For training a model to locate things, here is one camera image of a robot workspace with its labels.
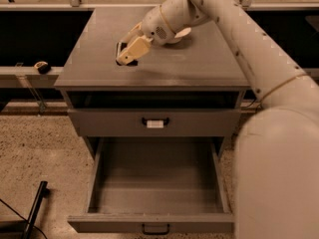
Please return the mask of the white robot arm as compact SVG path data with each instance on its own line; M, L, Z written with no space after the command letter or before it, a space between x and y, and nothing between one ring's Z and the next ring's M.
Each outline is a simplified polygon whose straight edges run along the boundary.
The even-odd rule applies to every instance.
M126 65L211 19L262 110L238 135L236 239L319 239L319 86L234 0L166 0L118 44Z

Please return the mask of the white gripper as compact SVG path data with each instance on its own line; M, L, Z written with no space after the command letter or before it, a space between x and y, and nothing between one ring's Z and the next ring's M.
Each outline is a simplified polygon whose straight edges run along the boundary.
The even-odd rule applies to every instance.
M152 43L161 46L171 41L173 37L174 31L163 14L162 6L156 6L147 13L142 23L138 23L120 39L120 42L126 43L127 47L121 51L118 61L125 65L137 60L150 51Z

